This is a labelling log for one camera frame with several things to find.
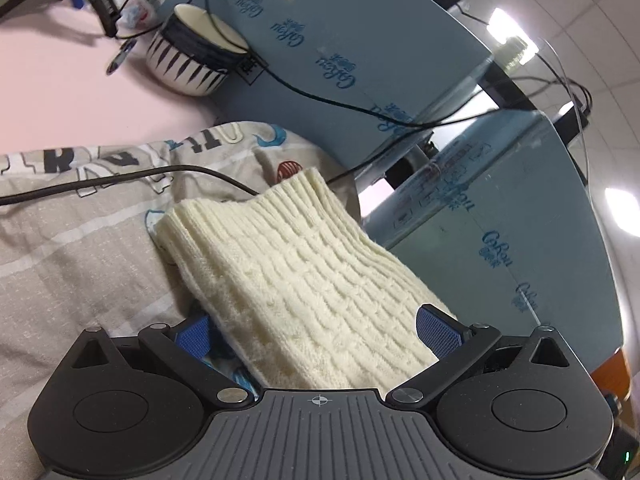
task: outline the ceiling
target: ceiling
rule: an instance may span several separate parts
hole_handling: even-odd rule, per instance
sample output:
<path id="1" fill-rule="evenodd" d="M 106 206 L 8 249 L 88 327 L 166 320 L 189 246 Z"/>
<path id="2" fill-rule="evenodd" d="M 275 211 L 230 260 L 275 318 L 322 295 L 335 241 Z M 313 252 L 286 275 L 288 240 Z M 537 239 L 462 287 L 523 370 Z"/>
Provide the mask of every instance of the ceiling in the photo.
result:
<path id="1" fill-rule="evenodd" d="M 632 371 L 638 372 L 640 238 L 617 226 L 604 199 L 604 190 L 607 187 L 625 189 L 640 199 L 640 0 L 468 2 L 468 12 L 486 21 L 496 7 L 505 10 L 536 42 L 540 54 L 558 68 L 555 57 L 540 38 L 549 41 L 567 75 L 587 86 L 593 94 L 591 124 L 584 133 L 590 193 L 617 281 L 628 347 L 626 354 Z M 489 48 L 497 46 L 484 25 L 464 16 L 460 21 Z M 514 75 L 552 77 L 535 58 Z M 519 84 L 525 93 L 540 86 L 534 82 Z M 550 117 L 568 100 L 560 86 L 532 99 L 536 107 Z M 575 139 L 570 145 L 570 151 L 586 172 L 583 150 L 581 139 Z"/>

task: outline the ceramic bowl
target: ceramic bowl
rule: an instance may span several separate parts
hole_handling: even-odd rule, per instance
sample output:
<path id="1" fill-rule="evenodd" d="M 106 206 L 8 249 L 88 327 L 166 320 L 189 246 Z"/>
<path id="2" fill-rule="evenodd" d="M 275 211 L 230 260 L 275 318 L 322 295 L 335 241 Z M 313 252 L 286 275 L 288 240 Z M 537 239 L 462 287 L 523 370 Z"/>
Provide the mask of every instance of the ceramic bowl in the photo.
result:
<path id="1" fill-rule="evenodd" d="M 181 94 L 212 93 L 248 55 L 244 38 L 219 17 L 211 17 L 222 34 L 206 10 L 190 4 L 176 5 L 146 51 L 151 72 Z"/>

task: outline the blue gripper pad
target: blue gripper pad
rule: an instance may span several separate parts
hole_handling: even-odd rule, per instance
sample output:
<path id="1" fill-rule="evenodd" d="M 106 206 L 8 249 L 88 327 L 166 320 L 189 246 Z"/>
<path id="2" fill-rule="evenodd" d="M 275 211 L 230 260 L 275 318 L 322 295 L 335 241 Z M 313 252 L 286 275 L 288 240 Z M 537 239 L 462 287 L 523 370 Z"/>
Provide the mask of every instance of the blue gripper pad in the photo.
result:
<path id="1" fill-rule="evenodd" d="M 211 350 L 209 316 L 204 315 L 175 336 L 175 343 L 196 359 L 202 359 Z"/>
<path id="2" fill-rule="evenodd" d="M 462 334 L 423 306 L 415 315 L 415 329 L 420 341 L 427 345 L 438 359 L 446 357 L 463 343 Z"/>

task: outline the crosshair symbol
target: crosshair symbol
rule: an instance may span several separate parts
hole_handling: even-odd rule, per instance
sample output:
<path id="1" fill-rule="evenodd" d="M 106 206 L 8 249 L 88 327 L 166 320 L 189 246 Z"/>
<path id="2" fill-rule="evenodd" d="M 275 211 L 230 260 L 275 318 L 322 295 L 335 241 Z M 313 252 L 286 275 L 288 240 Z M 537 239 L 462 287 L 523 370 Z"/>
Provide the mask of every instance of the crosshair symbol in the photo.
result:
<path id="1" fill-rule="evenodd" d="M 331 401 L 331 399 L 327 399 L 326 397 L 322 396 L 322 395 L 317 395 L 315 396 L 313 399 L 309 399 L 312 403 L 314 403 L 316 406 L 322 406 L 328 402 Z"/>

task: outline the cable knit pattern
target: cable knit pattern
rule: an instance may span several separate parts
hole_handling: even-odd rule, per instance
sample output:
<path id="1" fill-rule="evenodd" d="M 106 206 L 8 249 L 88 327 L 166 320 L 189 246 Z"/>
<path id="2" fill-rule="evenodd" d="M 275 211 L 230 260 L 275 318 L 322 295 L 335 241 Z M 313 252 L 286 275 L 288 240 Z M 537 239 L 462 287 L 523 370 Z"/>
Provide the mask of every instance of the cable knit pattern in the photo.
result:
<path id="1" fill-rule="evenodd" d="M 265 386 L 384 395 L 437 361 L 415 314 L 423 303 L 449 311 L 364 234 L 317 170 L 247 202 L 185 200 L 157 233 Z"/>

